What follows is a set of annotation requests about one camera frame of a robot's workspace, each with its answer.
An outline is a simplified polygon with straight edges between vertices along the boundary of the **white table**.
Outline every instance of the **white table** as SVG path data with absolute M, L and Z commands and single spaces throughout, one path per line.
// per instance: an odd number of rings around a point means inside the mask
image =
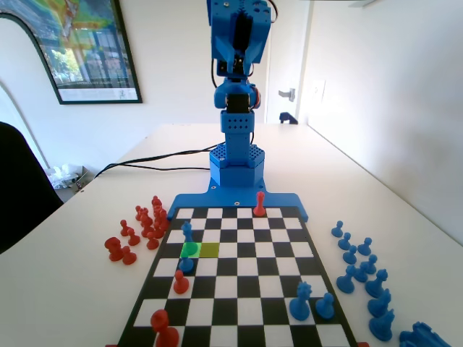
M 202 149 L 221 141 L 217 124 L 169 125 L 158 128 L 122 160 Z M 378 268 L 389 274 L 385 287 L 391 290 L 390 307 L 396 313 L 394 337 L 385 344 L 371 335 L 366 308 L 371 298 L 362 286 L 356 283 L 355 292 L 346 295 L 335 285 L 358 341 L 371 347 L 397 346 L 401 330 L 424 321 L 447 343 L 463 346 L 461 246 L 310 128 L 256 126 L 255 143 L 266 151 L 268 191 L 300 196 L 309 214 L 307 227 L 332 283 L 346 268 L 338 239 L 330 233 L 337 220 L 344 221 L 354 244 L 366 236 L 373 239 Z M 154 165 L 208 167 L 208 154 Z M 139 228 L 134 207 L 150 206 L 154 194 L 169 207 L 177 194 L 204 192 L 208 182 L 208 171 L 115 168 L 85 187 L 0 255 L 0 344 L 117 343 L 153 252 L 144 243 L 133 247 L 138 260 L 127 267 L 108 260 L 105 240 L 119 236 L 121 219 Z M 23 207 L 33 208 L 27 201 Z

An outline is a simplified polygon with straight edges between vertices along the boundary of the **red pawn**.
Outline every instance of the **red pawn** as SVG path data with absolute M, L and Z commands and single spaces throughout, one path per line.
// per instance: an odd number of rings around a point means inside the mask
M 130 247 L 128 246 L 122 247 L 122 253 L 124 253 L 124 258 L 122 259 L 122 262 L 125 265 L 133 264 L 135 260 L 137 260 L 137 255 L 135 253 L 132 253 L 130 251 Z
M 158 333 L 156 347 L 177 347 L 179 332 L 174 327 L 169 327 L 169 317 L 165 309 L 154 312 L 151 316 L 151 326 Z
M 266 209 L 263 208 L 264 197 L 266 197 L 264 192 L 258 192 L 258 205 L 254 207 L 254 214 L 258 217 L 262 217 L 266 213 Z
M 130 246 L 136 246 L 137 244 L 140 243 L 140 237 L 138 235 L 135 235 L 135 232 L 132 228 L 129 228 L 127 233 L 130 236 L 130 240 L 128 242 Z
M 188 278 L 183 277 L 183 272 L 181 270 L 177 270 L 175 272 L 174 291 L 177 294 L 183 294 L 188 290 L 189 286 L 190 282 L 188 281 Z
M 150 239 L 148 243 L 146 244 L 146 247 L 148 249 L 156 249 L 159 247 L 159 241 L 154 238 L 154 233 L 148 233 L 147 237 Z

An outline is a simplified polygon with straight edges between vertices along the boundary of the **red chess piece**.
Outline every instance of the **red chess piece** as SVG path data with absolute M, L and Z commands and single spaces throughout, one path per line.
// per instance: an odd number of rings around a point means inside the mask
M 150 239 L 148 243 L 146 244 L 146 247 L 148 249 L 156 249 L 159 247 L 159 241 L 154 238 L 154 233 L 148 233 L 147 237 Z
M 127 233 L 130 236 L 130 240 L 128 242 L 130 246 L 135 246 L 140 243 L 140 237 L 138 235 L 135 235 L 135 232 L 132 228 L 129 228 Z
M 128 246 L 122 247 L 122 253 L 124 253 L 124 258 L 122 259 L 122 262 L 125 265 L 133 264 L 135 260 L 137 260 L 137 255 L 135 253 L 132 253 L 130 251 L 130 247 Z
M 165 309 L 154 312 L 151 316 L 151 326 L 158 333 L 156 347 L 177 347 L 179 332 L 174 327 L 169 327 L 169 317 Z
M 177 270 L 175 272 L 174 291 L 177 294 L 183 294 L 188 290 L 189 286 L 190 282 L 188 281 L 188 278 L 183 277 L 183 272 L 181 270 Z
M 263 208 L 264 197 L 266 197 L 264 192 L 258 192 L 258 205 L 254 207 L 254 214 L 258 217 L 262 217 L 266 213 L 266 209 Z
M 117 237 L 111 237 L 107 239 L 104 243 L 104 246 L 109 250 L 109 259 L 112 262 L 117 262 L 123 258 L 124 253 L 121 250 L 121 242 Z

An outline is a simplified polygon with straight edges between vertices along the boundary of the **blue chess piece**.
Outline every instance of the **blue chess piece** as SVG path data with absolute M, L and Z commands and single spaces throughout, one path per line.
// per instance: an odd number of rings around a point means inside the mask
M 338 246 L 340 249 L 347 251 L 350 248 L 350 233 L 344 233 L 344 238 L 338 241 Z
M 323 299 L 317 300 L 315 310 L 320 317 L 325 320 L 330 320 L 334 317 L 333 301 L 334 297 L 331 293 L 325 293 Z
M 341 237 L 342 236 L 342 221 L 339 220 L 338 223 L 336 223 L 336 227 L 335 228 L 332 228 L 331 229 L 331 235 L 335 236 L 335 237 Z
M 355 269 L 354 278 L 358 280 L 359 282 L 362 282 L 362 283 L 366 282 L 368 279 L 367 269 L 368 269 L 368 263 L 362 262 L 360 264 L 360 267 L 358 269 Z
M 375 263 L 378 261 L 378 257 L 376 257 L 374 254 L 370 255 L 368 258 L 367 262 L 364 262 L 368 264 L 368 269 L 367 269 L 367 274 L 372 275 L 373 273 L 376 272 L 376 266 Z
M 355 289 L 352 282 L 353 275 L 355 275 L 355 266 L 349 265 L 346 269 L 346 275 L 339 276 L 336 280 L 336 285 L 338 288 L 346 294 L 351 294 L 351 292 L 353 292 Z
M 371 238 L 367 237 L 364 243 L 357 247 L 357 251 L 359 251 L 361 255 L 370 255 L 371 254 L 370 245 L 371 245 Z
M 381 317 L 388 311 L 390 302 L 391 293 L 389 293 L 389 289 L 385 289 L 379 298 L 369 300 L 368 311 L 376 318 Z
M 306 320 L 310 314 L 307 300 L 312 293 L 312 287 L 306 282 L 301 282 L 297 286 L 297 298 L 289 302 L 289 312 L 297 320 Z
M 367 293 L 369 293 L 373 298 L 379 298 L 381 294 L 384 292 L 382 285 L 383 285 L 383 282 L 387 280 L 387 278 L 388 278 L 387 271 L 384 269 L 379 270 L 378 273 L 376 274 L 376 279 L 369 280 L 365 284 L 365 289 L 367 290 Z
M 391 325 L 394 320 L 394 310 L 387 312 L 385 315 L 379 318 L 372 318 L 368 327 L 371 333 L 381 341 L 389 341 L 392 338 Z
M 350 264 L 350 265 L 355 264 L 357 262 L 357 257 L 355 257 L 355 252 L 356 251 L 357 251 L 356 246 L 352 245 L 349 248 L 349 251 L 342 255 L 342 259 L 344 259 L 344 261 L 347 264 Z

